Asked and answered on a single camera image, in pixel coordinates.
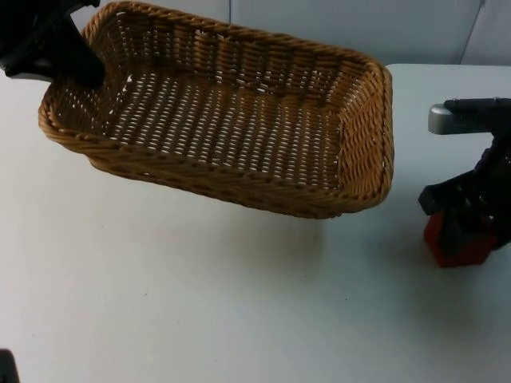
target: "white tabletop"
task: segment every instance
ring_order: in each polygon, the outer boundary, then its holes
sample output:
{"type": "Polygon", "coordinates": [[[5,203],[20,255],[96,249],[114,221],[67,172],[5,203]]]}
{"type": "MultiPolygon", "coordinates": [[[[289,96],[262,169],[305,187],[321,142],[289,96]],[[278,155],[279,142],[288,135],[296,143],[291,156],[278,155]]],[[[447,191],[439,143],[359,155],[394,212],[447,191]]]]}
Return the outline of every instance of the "white tabletop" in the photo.
{"type": "Polygon", "coordinates": [[[509,382],[511,252],[438,269],[416,199],[491,140],[430,135],[429,107],[509,96],[511,68],[390,70],[390,196],[320,222],[94,170],[40,132],[44,84],[0,78],[0,348],[22,382],[509,382]]]}

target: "red object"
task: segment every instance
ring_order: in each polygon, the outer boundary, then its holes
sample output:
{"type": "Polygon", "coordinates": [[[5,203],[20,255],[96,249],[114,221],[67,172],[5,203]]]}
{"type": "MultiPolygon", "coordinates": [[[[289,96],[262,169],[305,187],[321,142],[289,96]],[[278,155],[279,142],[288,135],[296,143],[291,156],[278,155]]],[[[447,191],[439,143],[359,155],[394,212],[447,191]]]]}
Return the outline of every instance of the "red object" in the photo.
{"type": "Polygon", "coordinates": [[[436,213],[430,217],[430,221],[424,230],[424,240],[433,252],[440,267],[459,267],[481,265],[492,252],[497,237],[494,235],[481,235],[467,243],[457,254],[445,255],[438,245],[438,236],[444,222],[444,213],[436,213]]]}

